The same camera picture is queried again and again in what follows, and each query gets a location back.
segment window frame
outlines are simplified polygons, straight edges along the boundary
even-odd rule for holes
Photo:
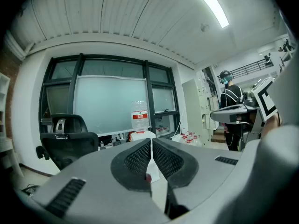
[[[42,118],[42,98],[46,94],[46,87],[47,86],[58,86],[63,84],[70,84],[69,87],[69,94],[68,94],[68,104],[67,104],[67,111],[68,114],[73,114],[73,103],[74,103],[74,94],[75,94],[75,86],[77,81],[77,76],[82,74],[82,70],[84,67],[84,61],[86,59],[103,59],[103,60],[119,60],[124,61],[125,63],[134,63],[142,66],[143,70],[143,77],[146,79],[146,86],[147,86],[147,92],[148,92],[148,107],[149,107],[149,119],[150,119],[150,125],[151,128],[149,128],[150,131],[152,131],[154,134],[156,134],[156,124],[155,124],[155,118],[162,117],[162,116],[170,116],[174,115],[174,126],[177,129],[180,121],[179,116],[179,107],[178,107],[178,96],[177,91],[174,83],[173,73],[172,69],[151,63],[147,60],[138,60],[134,58],[128,58],[123,56],[111,56],[111,55],[84,55],[82,53],[74,56],[63,56],[59,58],[51,58],[49,65],[47,67],[47,70],[45,72],[44,78],[43,78],[43,84],[40,90],[40,97],[39,97],[39,112],[38,112],[38,119],[39,119],[39,130],[40,133],[46,133],[47,132],[47,126],[52,125],[51,119],[43,119]],[[51,79],[53,72],[55,70],[55,67],[57,64],[61,61],[67,61],[67,60],[77,60],[74,73],[72,77],[68,78],[59,78],[59,79]],[[165,70],[167,72],[167,78],[168,83],[158,82],[158,81],[152,81],[150,79],[150,69],[149,67],[153,67],[160,70]],[[152,86],[160,86],[160,87],[167,87],[173,89],[173,98],[174,98],[174,105],[175,105],[175,111],[170,112],[161,112],[161,113],[155,113],[155,107],[154,107],[154,98],[153,98],[153,91]],[[169,134],[166,136],[163,136],[163,138],[169,138],[173,135]]]

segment person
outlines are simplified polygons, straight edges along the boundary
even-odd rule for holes
[[[237,100],[243,95],[243,90],[233,83],[233,75],[224,70],[220,74],[221,83],[225,85],[224,92],[221,94],[220,108],[237,104]],[[225,130],[225,140],[228,149],[238,151],[238,141],[241,135],[241,125],[222,124]]]

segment cap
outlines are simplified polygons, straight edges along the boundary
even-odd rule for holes
[[[220,73],[220,78],[223,79],[224,77],[227,77],[230,75],[230,72],[228,70],[224,70],[223,72]]]

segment black office chair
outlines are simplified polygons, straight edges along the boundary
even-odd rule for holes
[[[36,148],[39,158],[48,160],[50,157],[61,170],[80,157],[98,150],[98,136],[87,131],[81,116],[55,114],[51,118],[50,133],[40,134],[42,147]]]

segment ceiling light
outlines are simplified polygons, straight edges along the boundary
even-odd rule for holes
[[[217,0],[204,0],[204,1],[216,16],[218,22],[220,23],[220,26],[222,28],[228,26],[229,25],[228,19],[226,18],[226,15],[224,14],[224,11],[220,6],[219,2]]]

